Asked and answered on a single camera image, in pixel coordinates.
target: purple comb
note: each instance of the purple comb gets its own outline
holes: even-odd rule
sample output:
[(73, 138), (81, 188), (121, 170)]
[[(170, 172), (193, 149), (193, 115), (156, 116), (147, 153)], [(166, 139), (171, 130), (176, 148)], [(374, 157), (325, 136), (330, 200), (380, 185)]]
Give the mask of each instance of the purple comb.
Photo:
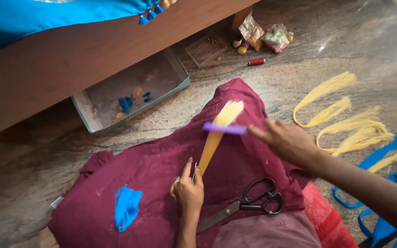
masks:
[(203, 125), (203, 130), (223, 132), (223, 133), (229, 133), (229, 134), (240, 134), (240, 135), (247, 134), (246, 126), (218, 126), (218, 125), (212, 124), (212, 122), (206, 122)]

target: scissors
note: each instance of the scissors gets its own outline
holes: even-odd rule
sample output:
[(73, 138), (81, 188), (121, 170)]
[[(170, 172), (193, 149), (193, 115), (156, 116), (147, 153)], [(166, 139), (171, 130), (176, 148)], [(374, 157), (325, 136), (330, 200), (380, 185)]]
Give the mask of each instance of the scissors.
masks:
[[(268, 189), (265, 192), (263, 192), (262, 194), (259, 194), (256, 197), (249, 199), (247, 196), (249, 191), (252, 189), (252, 187), (254, 187), (255, 185), (257, 185), (259, 183), (267, 183)], [(262, 211), (268, 215), (278, 214), (283, 209), (284, 198), (283, 198), (282, 194), (280, 194), (279, 192), (275, 192), (276, 189), (277, 189), (277, 186), (272, 178), (262, 178), (262, 179), (256, 180), (255, 182), (251, 183), (246, 188), (243, 198), (236, 200), (234, 203), (232, 203), (228, 207), (216, 212), (211, 217), (200, 222), (197, 226), (197, 233), (199, 234), (199, 233), (203, 232), (204, 230), (212, 227), (213, 225), (219, 223), (220, 221), (224, 220), (225, 218), (229, 217), (230, 215), (234, 214), (235, 212), (237, 212), (239, 210)], [(266, 200), (261, 203), (257, 203), (259, 200), (261, 200), (263, 198), (265, 198)], [(266, 206), (268, 205), (268, 203), (271, 200), (278, 201), (278, 208), (275, 211), (268, 210), (266, 208)]]

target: box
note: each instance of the box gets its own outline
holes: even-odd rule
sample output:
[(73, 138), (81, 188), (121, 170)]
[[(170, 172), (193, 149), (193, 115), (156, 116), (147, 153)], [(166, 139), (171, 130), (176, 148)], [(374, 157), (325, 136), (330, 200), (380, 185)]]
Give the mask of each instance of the box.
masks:
[[(189, 75), (170, 48), (166, 48), (71, 98), (90, 133), (103, 136), (139, 113), (189, 86)], [(136, 87), (142, 92), (133, 100), (129, 114), (115, 121), (121, 107), (119, 98), (132, 97)]]

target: plastic bag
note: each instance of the plastic bag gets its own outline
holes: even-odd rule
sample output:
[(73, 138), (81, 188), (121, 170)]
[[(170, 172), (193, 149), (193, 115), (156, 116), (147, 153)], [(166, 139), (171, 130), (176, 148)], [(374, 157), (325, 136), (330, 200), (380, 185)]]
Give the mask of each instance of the plastic bag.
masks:
[(292, 39), (293, 32), (288, 32), (283, 24), (274, 24), (262, 38), (266, 46), (276, 53), (281, 53)]
[(263, 45), (261, 37), (264, 35), (264, 30), (258, 25), (254, 18), (252, 18), (252, 11), (247, 15), (238, 29), (244, 39), (258, 52)]

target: plastic container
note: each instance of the plastic container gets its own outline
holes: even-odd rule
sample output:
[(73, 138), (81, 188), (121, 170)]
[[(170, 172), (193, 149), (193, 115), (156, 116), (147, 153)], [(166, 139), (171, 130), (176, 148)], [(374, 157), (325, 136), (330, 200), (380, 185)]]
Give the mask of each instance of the plastic container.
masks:
[(198, 39), (186, 48), (186, 53), (198, 66), (204, 66), (208, 61), (222, 54), (228, 48), (228, 44), (216, 33), (209, 31), (204, 37)]
[[(189, 84), (185, 68), (166, 48), (73, 95), (72, 100), (88, 131), (105, 135)], [(119, 98), (132, 97), (136, 87), (142, 89), (142, 95), (133, 101), (129, 114), (115, 120), (121, 112)], [(147, 92), (150, 97), (143, 97)]]

